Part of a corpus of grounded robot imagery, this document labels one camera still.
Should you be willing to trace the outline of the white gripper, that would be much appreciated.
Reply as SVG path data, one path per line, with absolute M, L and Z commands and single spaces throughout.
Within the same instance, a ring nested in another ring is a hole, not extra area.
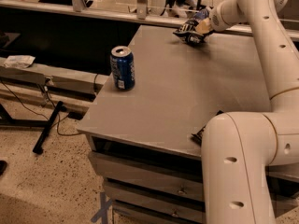
M 201 35 L 208 35 L 214 30 L 217 32 L 224 31 L 246 21 L 237 0 L 225 0 L 211 9 L 209 18 L 201 20 L 195 27 L 195 31 Z

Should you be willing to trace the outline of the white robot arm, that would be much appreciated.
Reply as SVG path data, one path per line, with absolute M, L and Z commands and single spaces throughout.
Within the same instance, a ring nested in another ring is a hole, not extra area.
M 206 224 L 276 224 L 266 169 L 296 163 L 299 143 L 299 52 L 278 18 L 286 3 L 225 0 L 210 12 L 215 31 L 250 26 L 270 107 L 222 113 L 207 123 Z

